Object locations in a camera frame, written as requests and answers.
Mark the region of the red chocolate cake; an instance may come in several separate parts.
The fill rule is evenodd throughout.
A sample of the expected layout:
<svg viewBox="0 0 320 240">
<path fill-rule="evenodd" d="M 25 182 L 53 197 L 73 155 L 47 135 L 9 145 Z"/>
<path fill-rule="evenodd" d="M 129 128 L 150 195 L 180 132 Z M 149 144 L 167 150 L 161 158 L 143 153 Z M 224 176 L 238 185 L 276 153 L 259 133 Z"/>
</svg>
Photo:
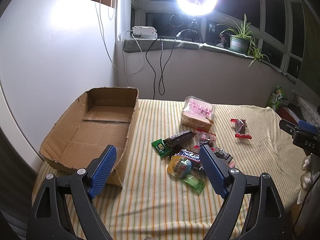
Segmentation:
<svg viewBox="0 0 320 240">
<path fill-rule="evenodd" d="M 234 125 L 236 138 L 252 139 L 252 136 L 246 132 L 247 124 L 245 119 L 231 119 L 231 123 Z"/>
</svg>

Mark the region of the brown snack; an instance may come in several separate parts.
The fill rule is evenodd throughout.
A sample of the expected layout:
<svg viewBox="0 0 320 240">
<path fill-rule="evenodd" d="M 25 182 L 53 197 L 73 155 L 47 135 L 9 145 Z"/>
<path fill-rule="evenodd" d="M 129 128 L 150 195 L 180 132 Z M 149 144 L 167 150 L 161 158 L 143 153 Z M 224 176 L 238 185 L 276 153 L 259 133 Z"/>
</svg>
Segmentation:
<svg viewBox="0 0 320 240">
<path fill-rule="evenodd" d="M 213 153 L 220 159 L 224 159 L 226 163 L 230 163 L 233 160 L 233 156 L 221 148 L 212 148 Z"/>
</svg>

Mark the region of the light green candy wrapper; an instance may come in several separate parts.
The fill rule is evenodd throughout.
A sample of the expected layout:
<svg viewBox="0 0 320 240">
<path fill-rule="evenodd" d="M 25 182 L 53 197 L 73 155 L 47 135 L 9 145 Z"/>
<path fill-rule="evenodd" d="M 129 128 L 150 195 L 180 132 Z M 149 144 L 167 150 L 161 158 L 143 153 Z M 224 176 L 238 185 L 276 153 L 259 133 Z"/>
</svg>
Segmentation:
<svg viewBox="0 0 320 240">
<path fill-rule="evenodd" d="M 205 182 L 198 179 L 197 177 L 193 176 L 192 174 L 187 174 L 184 178 L 182 178 L 182 181 L 189 187 L 192 188 L 196 193 L 201 194 L 204 187 Z"/>
</svg>

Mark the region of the packaged sliced bread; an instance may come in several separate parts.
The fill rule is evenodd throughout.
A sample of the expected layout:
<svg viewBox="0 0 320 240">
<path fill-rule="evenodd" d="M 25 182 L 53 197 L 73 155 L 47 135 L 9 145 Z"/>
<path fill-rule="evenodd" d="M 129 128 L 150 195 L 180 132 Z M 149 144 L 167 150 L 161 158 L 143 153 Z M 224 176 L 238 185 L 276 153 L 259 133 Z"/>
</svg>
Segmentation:
<svg viewBox="0 0 320 240">
<path fill-rule="evenodd" d="M 215 106 L 195 96 L 185 98 L 181 123 L 193 129 L 209 132 L 214 123 Z"/>
</svg>

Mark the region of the Snickers bar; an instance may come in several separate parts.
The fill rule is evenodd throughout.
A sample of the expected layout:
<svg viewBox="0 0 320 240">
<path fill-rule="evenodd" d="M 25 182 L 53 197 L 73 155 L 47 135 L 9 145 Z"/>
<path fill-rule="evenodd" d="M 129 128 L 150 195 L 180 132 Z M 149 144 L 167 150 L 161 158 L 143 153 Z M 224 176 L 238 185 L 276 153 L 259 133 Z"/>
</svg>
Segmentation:
<svg viewBox="0 0 320 240">
<path fill-rule="evenodd" d="M 193 169 L 196 169 L 199 171 L 203 170 L 203 166 L 200 161 L 200 155 L 198 153 L 192 152 L 186 149 L 182 149 L 176 155 L 187 158 L 191 162 Z"/>
</svg>

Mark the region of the round jelly cup snack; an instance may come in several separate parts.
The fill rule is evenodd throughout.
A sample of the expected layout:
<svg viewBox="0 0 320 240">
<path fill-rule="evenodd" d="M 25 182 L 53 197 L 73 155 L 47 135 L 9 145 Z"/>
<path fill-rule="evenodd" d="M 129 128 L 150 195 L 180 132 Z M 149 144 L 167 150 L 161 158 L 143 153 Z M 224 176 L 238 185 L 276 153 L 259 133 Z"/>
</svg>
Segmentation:
<svg viewBox="0 0 320 240">
<path fill-rule="evenodd" d="M 192 168 L 192 163 L 186 157 L 175 155 L 171 158 L 167 167 L 167 172 L 175 178 L 183 179 Z"/>
</svg>

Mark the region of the dark chocolate wafer bar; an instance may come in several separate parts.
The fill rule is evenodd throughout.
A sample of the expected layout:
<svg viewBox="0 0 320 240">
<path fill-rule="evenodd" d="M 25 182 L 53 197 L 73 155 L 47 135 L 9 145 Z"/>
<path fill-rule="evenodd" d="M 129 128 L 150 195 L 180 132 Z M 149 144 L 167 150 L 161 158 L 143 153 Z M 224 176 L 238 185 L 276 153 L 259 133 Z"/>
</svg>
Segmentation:
<svg viewBox="0 0 320 240">
<path fill-rule="evenodd" d="M 180 133 L 177 133 L 175 135 L 172 135 L 172 136 L 164 139 L 164 143 L 168 147 L 175 147 L 177 145 L 180 145 L 180 144 L 192 139 L 195 135 L 196 135 L 196 133 L 194 133 L 190 130 L 182 131 Z"/>
</svg>

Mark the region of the green candy packet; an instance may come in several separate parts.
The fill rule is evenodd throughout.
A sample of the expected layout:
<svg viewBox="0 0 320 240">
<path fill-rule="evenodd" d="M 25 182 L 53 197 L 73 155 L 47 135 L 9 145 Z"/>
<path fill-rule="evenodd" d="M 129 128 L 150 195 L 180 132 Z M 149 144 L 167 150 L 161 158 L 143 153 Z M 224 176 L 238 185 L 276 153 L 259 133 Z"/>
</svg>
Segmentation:
<svg viewBox="0 0 320 240">
<path fill-rule="evenodd" d="M 158 139 L 151 143 L 151 146 L 157 151 L 158 155 L 161 158 L 166 157 L 169 153 L 172 152 L 172 148 L 165 144 L 163 139 Z"/>
</svg>

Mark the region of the white glove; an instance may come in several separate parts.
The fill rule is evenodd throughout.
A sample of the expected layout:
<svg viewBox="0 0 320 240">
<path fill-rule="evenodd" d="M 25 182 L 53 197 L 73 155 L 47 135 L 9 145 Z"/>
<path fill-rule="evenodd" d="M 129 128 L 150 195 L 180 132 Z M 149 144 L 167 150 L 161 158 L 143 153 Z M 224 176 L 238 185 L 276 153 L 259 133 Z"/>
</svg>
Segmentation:
<svg viewBox="0 0 320 240">
<path fill-rule="evenodd" d="M 316 176 L 319 173 L 319 157 L 315 154 L 310 154 L 305 157 L 302 162 L 302 171 L 304 172 L 300 177 L 300 192 L 297 199 L 297 204 L 302 204 L 307 192 L 311 189 Z"/>
</svg>

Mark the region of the green snack bag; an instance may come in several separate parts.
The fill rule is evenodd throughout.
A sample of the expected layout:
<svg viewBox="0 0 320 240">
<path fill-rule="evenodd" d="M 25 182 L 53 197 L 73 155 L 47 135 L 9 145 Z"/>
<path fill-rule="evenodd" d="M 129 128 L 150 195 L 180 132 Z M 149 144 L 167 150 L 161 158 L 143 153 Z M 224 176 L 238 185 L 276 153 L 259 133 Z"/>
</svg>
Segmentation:
<svg viewBox="0 0 320 240">
<path fill-rule="evenodd" d="M 286 94 L 284 93 L 283 89 L 279 85 L 277 85 L 270 95 L 267 107 L 270 107 L 275 112 L 277 112 L 281 106 L 287 106 L 288 103 L 289 101 L 287 100 Z"/>
</svg>

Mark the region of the potted spider plant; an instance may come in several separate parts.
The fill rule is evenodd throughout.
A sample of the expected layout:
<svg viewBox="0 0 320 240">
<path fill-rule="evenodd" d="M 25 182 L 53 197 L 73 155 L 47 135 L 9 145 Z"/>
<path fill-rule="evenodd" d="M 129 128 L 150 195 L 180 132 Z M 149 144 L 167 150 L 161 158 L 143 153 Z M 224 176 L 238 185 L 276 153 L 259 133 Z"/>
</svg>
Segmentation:
<svg viewBox="0 0 320 240">
<path fill-rule="evenodd" d="M 244 13 L 244 20 L 240 24 L 237 24 L 234 20 L 231 21 L 234 23 L 234 27 L 223 23 L 217 24 L 217 26 L 221 25 L 225 27 L 219 34 L 219 44 L 221 44 L 223 48 L 228 47 L 237 53 L 251 55 L 253 59 L 248 66 L 250 67 L 256 62 L 259 66 L 259 71 L 261 71 L 261 62 L 267 61 L 270 63 L 270 59 L 266 54 L 262 53 L 262 49 L 257 46 L 255 35 L 250 29 L 251 22 L 248 22 L 247 15 Z"/>
</svg>

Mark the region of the brown cardboard box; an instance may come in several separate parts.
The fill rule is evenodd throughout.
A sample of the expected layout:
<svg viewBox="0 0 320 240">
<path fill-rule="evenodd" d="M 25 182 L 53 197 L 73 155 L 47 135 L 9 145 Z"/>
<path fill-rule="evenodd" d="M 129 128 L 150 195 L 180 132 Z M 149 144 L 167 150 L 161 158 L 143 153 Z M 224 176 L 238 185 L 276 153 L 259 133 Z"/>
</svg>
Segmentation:
<svg viewBox="0 0 320 240">
<path fill-rule="evenodd" d="M 138 111 L 136 88 L 86 91 L 55 123 L 41 144 L 40 155 L 54 169 L 73 173 L 113 145 L 117 157 L 106 182 L 123 187 Z"/>
</svg>

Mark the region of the white power strip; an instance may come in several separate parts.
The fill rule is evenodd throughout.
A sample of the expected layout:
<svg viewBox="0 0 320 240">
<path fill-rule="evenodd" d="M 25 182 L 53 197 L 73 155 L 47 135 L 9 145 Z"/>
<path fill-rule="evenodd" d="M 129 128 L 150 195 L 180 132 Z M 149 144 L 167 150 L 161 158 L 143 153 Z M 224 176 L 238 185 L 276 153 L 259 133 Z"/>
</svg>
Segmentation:
<svg viewBox="0 0 320 240">
<path fill-rule="evenodd" d="M 134 26 L 132 31 L 133 35 L 138 35 L 143 39 L 155 40 L 158 38 L 157 30 L 154 27 Z"/>
</svg>

